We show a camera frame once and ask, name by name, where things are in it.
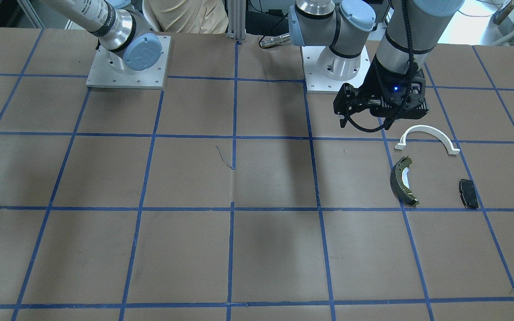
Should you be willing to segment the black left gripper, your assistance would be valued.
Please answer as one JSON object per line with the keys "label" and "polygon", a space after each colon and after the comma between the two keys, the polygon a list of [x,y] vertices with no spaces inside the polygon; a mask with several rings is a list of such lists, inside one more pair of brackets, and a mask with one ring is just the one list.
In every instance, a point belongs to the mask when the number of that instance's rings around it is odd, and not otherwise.
{"label": "black left gripper", "polygon": [[[341,128],[347,124],[358,127],[352,115],[365,109],[380,118],[420,119],[430,111],[425,92],[426,80],[418,64],[399,74],[386,69],[375,58],[360,90],[350,83],[341,85],[334,99],[334,112],[339,112]],[[357,96],[361,105],[352,107]]]}

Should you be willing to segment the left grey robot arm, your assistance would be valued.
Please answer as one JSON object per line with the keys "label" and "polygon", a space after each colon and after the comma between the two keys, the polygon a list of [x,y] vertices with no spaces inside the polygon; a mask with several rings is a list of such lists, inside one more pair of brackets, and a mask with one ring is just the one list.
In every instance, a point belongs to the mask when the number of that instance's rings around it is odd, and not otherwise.
{"label": "left grey robot arm", "polygon": [[394,12],[362,84],[348,80],[360,62],[375,10],[363,0],[297,0],[288,12],[293,45],[320,45],[322,74],[343,81],[333,110],[340,126],[363,132],[388,130],[398,119],[420,119],[430,111],[422,67],[462,0],[392,0]]}

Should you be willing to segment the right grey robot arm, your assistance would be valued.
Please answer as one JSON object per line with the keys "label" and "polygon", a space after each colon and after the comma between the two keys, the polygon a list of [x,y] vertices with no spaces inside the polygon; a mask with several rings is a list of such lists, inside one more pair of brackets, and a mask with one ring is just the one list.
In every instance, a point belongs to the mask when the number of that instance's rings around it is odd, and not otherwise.
{"label": "right grey robot arm", "polygon": [[[86,81],[100,89],[163,89],[169,61],[171,38],[158,34],[154,15],[147,4],[142,12],[129,0],[46,0],[45,5],[98,39],[96,55]],[[322,77],[348,81],[361,65],[368,31],[353,18],[367,9],[363,1],[298,0],[288,12],[288,33],[264,37],[262,49],[286,42],[318,47],[320,57],[313,59]]]}

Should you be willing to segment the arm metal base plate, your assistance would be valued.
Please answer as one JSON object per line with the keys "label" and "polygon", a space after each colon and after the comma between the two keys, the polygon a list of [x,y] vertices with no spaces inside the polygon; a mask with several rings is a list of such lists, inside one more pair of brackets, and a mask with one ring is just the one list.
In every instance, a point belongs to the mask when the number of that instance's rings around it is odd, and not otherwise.
{"label": "arm metal base plate", "polygon": [[306,76],[305,82],[307,84],[307,92],[315,94],[337,94],[343,83],[347,82],[355,88],[359,88],[365,76],[368,73],[370,66],[370,57],[367,47],[363,47],[361,53],[361,64],[357,69],[355,77],[349,80],[334,80],[322,74],[317,66],[317,60],[320,56],[323,46],[305,46],[301,47],[303,57],[303,71]]}
{"label": "arm metal base plate", "polygon": [[163,89],[172,37],[156,37],[161,42],[161,56],[150,68],[142,71],[130,69],[120,57],[100,45],[92,61],[86,85],[100,89]]}

